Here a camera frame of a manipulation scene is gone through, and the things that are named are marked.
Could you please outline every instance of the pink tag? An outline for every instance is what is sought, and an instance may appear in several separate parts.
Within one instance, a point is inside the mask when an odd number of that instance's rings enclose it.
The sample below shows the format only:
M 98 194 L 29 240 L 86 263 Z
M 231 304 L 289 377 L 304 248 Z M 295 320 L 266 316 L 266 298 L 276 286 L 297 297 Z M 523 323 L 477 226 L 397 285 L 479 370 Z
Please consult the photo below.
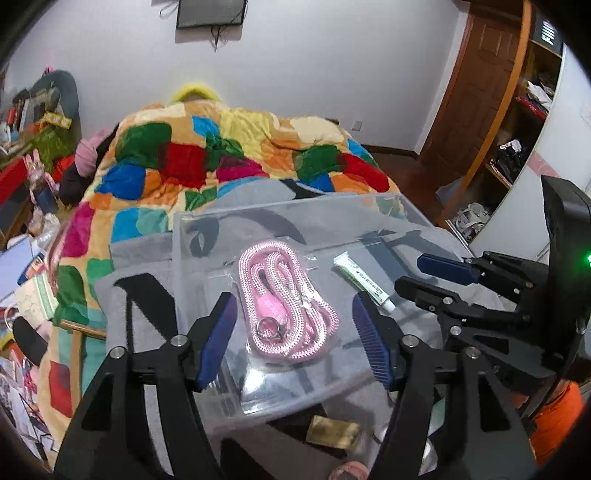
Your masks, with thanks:
M 283 304 L 269 293 L 256 300 L 256 309 L 261 318 L 271 317 L 277 322 L 281 322 L 287 316 L 287 311 Z

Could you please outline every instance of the pink rope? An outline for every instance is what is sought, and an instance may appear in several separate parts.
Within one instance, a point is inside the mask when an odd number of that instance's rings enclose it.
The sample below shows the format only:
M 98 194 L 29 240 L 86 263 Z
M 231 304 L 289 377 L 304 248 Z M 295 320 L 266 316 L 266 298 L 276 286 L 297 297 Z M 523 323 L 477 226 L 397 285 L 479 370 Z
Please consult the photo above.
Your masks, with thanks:
M 249 342 L 258 353 L 295 363 L 324 351 L 339 318 L 289 245 L 267 240 L 248 248 L 238 277 Z

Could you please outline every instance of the wooden door frame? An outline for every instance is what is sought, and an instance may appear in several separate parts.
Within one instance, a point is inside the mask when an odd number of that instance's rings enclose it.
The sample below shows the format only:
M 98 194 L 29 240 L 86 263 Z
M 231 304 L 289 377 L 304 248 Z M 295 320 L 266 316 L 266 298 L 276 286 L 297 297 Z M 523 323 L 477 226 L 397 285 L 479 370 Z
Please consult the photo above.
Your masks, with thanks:
M 437 111 L 437 115 L 435 116 L 435 120 L 433 120 L 433 124 L 431 125 L 431 130 L 429 130 L 429 134 L 427 135 L 427 139 L 423 144 L 421 152 L 418 155 L 418 160 L 421 163 L 424 163 L 424 156 L 431 143 L 433 142 L 433 137 L 441 124 L 441 120 L 443 120 L 445 110 L 447 109 L 447 105 L 449 104 L 449 100 L 452 96 L 453 88 L 456 85 L 457 76 L 460 73 L 460 68 L 462 67 L 462 63 L 464 61 L 464 56 L 466 55 L 466 50 L 468 48 L 468 41 L 470 40 L 470 34 L 472 33 L 472 27 L 474 26 L 474 13 L 472 11 L 472 7 L 470 7 L 470 11 L 468 13 L 468 18 L 466 19 L 466 26 L 464 27 L 464 35 L 462 37 L 462 43 L 460 43 L 460 50 L 457 52 L 456 62 L 453 66 L 452 76 L 449 79 L 449 83 L 447 84 L 447 88 L 445 90 L 445 94 L 443 95 L 443 99 L 441 100 L 441 105 L 439 105 L 439 110 Z
M 508 14 L 506 12 L 502 12 L 500 10 L 496 10 L 494 8 L 485 7 L 482 5 L 472 3 L 470 5 L 470 10 L 468 13 L 468 18 L 466 19 L 466 26 L 464 27 L 464 34 L 462 37 L 462 43 L 460 43 L 460 48 L 457 52 L 456 62 L 453 66 L 452 75 L 450 76 L 449 82 L 447 84 L 447 88 L 445 90 L 445 94 L 443 95 L 443 99 L 441 100 L 441 105 L 439 105 L 439 110 L 437 110 L 437 115 L 435 116 L 435 120 L 433 120 L 433 124 L 431 125 L 431 130 L 429 130 L 429 134 L 427 135 L 427 139 L 421 148 L 420 153 L 418 154 L 418 160 L 423 162 L 424 155 L 427 152 L 428 148 L 431 146 L 431 142 L 433 141 L 433 137 L 437 132 L 437 129 L 443 119 L 445 114 L 445 110 L 447 105 L 449 104 L 450 97 L 452 96 L 453 88 L 456 85 L 457 76 L 460 73 L 460 68 L 462 67 L 462 62 L 464 61 L 464 56 L 466 54 L 466 50 L 468 47 L 468 41 L 470 40 L 470 35 L 472 33 L 472 27 L 474 26 L 474 18 L 476 16 L 475 12 L 484 12 L 497 15 L 499 17 L 507 18 L 508 20 L 513 20 L 517 22 L 521 22 L 522 19 Z
M 482 163 L 484 162 L 486 154 L 492 146 L 492 143 L 496 138 L 496 134 L 498 133 L 501 124 L 505 119 L 505 115 L 507 113 L 507 110 L 509 109 L 509 105 L 511 104 L 511 100 L 513 99 L 513 95 L 515 93 L 515 89 L 517 88 L 517 85 L 519 83 L 519 77 L 521 76 L 521 70 L 523 68 L 523 63 L 525 61 L 525 54 L 527 52 L 527 47 L 530 40 L 531 20 L 531 3 L 529 2 L 529 0 L 524 0 L 523 16 L 521 17 L 521 32 L 519 33 L 517 52 L 515 53 L 515 61 L 513 63 L 513 69 L 511 70 L 511 74 L 509 75 L 509 80 L 507 82 L 505 93 L 503 94 L 503 98 L 501 99 L 501 103 L 496 112 L 495 118 L 491 123 L 491 127 L 489 128 L 484 142 L 480 146 L 480 150 L 476 154 L 476 157 L 474 158 L 472 165 L 468 169 L 468 172 L 464 176 L 462 182 L 460 183 L 460 186 L 457 188 L 452 198 L 449 200 L 449 202 L 447 202 L 447 206 L 443 209 L 439 218 L 437 218 L 436 223 L 439 226 L 447 228 L 446 220 L 452 215 L 452 213 L 456 211 L 462 196 L 466 192 L 468 186 L 470 185 L 470 183 L 474 179 L 474 176 L 476 175 Z

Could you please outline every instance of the white tube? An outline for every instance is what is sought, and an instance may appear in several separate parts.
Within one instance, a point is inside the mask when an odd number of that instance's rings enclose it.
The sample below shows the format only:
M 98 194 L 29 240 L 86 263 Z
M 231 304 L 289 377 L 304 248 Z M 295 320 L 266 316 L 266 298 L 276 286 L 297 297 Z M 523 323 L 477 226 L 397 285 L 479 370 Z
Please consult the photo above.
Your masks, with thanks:
M 336 268 L 357 288 L 366 291 L 378 307 L 386 312 L 392 313 L 395 309 L 394 303 L 369 275 L 365 273 L 358 264 L 351 260 L 349 253 L 340 254 L 333 260 Z

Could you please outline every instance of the patchwork blanket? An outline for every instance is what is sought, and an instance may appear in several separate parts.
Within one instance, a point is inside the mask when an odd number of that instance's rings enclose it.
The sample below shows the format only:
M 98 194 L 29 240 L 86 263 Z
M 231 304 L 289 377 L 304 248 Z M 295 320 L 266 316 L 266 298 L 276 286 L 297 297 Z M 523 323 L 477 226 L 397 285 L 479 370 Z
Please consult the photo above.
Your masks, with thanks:
M 279 118 L 198 100 L 151 106 L 127 116 L 66 233 L 59 307 L 40 368 L 40 408 L 61 442 L 72 417 L 71 334 L 62 320 L 106 328 L 94 290 L 113 271 L 109 245 L 172 228 L 175 212 L 206 207 L 237 185 L 294 179 L 324 192 L 397 192 L 371 155 L 331 122 Z M 105 357 L 87 337 L 82 390 Z

